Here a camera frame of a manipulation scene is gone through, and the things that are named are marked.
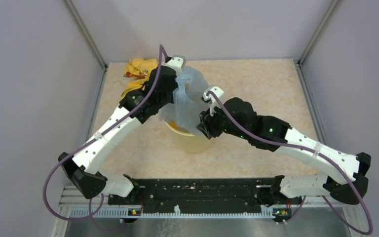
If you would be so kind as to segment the yellow plastic trash bin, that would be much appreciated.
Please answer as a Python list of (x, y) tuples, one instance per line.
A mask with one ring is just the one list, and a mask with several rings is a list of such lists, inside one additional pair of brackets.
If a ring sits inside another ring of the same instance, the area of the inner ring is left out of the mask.
[(214, 145), (214, 140), (207, 139), (204, 135), (194, 135), (185, 129), (176, 126), (174, 122), (165, 122), (172, 142), (181, 151), (198, 154)]

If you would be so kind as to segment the blue plastic trash bag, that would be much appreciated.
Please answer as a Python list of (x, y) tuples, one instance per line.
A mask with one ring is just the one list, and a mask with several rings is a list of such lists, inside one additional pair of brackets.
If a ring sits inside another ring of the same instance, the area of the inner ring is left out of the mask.
[(173, 122), (191, 134), (202, 135), (196, 126), (200, 123), (199, 114), (208, 108), (202, 95), (209, 84), (199, 70), (190, 66), (184, 66), (176, 82), (178, 88), (173, 91), (172, 103), (159, 111), (159, 119)]

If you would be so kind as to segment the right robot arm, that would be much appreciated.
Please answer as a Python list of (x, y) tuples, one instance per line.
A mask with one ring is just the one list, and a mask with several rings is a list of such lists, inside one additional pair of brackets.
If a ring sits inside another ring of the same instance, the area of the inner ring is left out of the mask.
[(367, 192), (370, 155), (351, 155), (330, 148), (277, 117), (258, 115), (240, 98), (229, 99), (223, 108), (211, 106), (203, 111), (197, 129), (208, 139), (230, 134), (257, 149), (296, 158), (319, 170), (311, 175), (276, 176), (269, 189), (275, 203), (299, 196), (331, 196), (341, 203), (357, 205)]

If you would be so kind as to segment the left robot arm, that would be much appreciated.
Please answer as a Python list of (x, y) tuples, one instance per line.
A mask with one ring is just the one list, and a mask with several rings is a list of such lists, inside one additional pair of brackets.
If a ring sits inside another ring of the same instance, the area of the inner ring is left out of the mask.
[(63, 171), (86, 199), (103, 194), (120, 196), (126, 204), (136, 202), (138, 185), (131, 177), (104, 176), (99, 169), (129, 133), (173, 102), (173, 91), (178, 87), (176, 76), (171, 67), (154, 69), (148, 81), (126, 92), (109, 119), (77, 152), (63, 152), (58, 157)]

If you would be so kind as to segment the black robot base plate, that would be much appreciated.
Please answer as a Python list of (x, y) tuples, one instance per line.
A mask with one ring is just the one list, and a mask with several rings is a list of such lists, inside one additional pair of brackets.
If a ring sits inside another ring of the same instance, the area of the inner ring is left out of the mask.
[(108, 196), (108, 205), (140, 208), (146, 213), (259, 213), (273, 208), (275, 222), (292, 217), (292, 208), (303, 196), (288, 198), (273, 178), (138, 179), (128, 197)]

